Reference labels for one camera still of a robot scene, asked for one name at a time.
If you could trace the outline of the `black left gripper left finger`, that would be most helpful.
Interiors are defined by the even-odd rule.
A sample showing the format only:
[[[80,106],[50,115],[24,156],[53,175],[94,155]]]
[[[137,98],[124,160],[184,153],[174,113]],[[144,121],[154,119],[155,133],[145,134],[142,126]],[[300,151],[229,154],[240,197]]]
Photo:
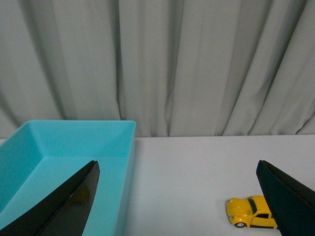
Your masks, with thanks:
[[[2,236],[81,236],[90,215],[100,168],[90,161],[42,201],[1,229]]]

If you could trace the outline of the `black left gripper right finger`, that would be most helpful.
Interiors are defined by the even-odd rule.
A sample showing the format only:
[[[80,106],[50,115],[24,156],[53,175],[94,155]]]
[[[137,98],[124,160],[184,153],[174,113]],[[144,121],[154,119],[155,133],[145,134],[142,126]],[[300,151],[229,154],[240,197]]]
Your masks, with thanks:
[[[315,234],[315,192],[267,161],[256,175],[267,205],[283,236]]]

